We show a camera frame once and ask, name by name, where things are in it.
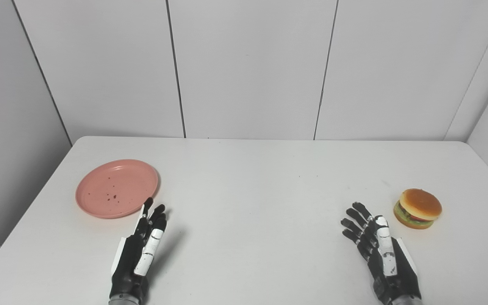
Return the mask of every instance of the top bun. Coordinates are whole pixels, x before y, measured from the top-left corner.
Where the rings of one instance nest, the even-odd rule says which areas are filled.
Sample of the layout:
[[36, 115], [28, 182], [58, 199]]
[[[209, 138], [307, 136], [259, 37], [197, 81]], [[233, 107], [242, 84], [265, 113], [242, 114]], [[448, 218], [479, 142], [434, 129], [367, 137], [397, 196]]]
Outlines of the top bun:
[[440, 201], [422, 189], [405, 190], [399, 201], [404, 210], [424, 220], [436, 220], [442, 213]]

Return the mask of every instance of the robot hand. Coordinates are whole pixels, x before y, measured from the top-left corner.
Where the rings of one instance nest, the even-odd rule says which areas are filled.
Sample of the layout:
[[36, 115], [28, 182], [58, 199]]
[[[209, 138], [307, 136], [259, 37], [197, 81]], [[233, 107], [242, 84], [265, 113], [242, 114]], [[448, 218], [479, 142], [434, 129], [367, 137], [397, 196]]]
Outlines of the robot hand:
[[368, 262], [378, 299], [384, 305], [422, 305], [413, 261], [401, 239], [391, 237], [385, 217], [372, 216], [360, 202], [346, 213], [359, 225], [344, 218], [342, 233]]
[[146, 294], [146, 274], [167, 226], [164, 205], [156, 207], [148, 217], [152, 204], [151, 197], [144, 202], [137, 228], [125, 240], [118, 266], [112, 274], [109, 305], [141, 305]]

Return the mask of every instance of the pink plate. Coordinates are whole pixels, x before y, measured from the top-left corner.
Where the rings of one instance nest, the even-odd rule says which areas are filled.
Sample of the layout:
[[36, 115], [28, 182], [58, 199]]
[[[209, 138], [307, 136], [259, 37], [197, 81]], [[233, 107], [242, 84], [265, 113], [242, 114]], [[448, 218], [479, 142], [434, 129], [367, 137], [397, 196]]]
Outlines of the pink plate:
[[117, 218], [138, 211], [157, 189], [157, 172], [138, 160], [117, 160], [89, 172], [76, 188], [76, 203], [88, 214]]

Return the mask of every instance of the toy hamburger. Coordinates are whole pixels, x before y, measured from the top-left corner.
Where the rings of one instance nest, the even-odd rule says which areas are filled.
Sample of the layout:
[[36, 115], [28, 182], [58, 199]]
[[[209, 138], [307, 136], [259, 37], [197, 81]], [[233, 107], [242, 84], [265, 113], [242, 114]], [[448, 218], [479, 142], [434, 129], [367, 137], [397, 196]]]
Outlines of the toy hamburger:
[[442, 205], [434, 195], [422, 189], [407, 189], [395, 204], [395, 216], [407, 227], [426, 229], [440, 216]]

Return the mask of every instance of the white table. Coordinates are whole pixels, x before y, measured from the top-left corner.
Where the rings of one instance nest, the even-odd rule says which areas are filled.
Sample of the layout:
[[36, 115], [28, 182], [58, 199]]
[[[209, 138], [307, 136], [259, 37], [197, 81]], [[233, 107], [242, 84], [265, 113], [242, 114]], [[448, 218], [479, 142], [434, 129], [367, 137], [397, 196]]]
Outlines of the white table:
[[[488, 303], [488, 167], [466, 144], [85, 137], [0, 249], [0, 305], [102, 305], [120, 237], [137, 215], [97, 219], [77, 184], [136, 158], [171, 210], [149, 304], [379, 304], [339, 223], [353, 201], [383, 213], [418, 266], [427, 305]], [[427, 230], [391, 212], [410, 187], [444, 205]]]

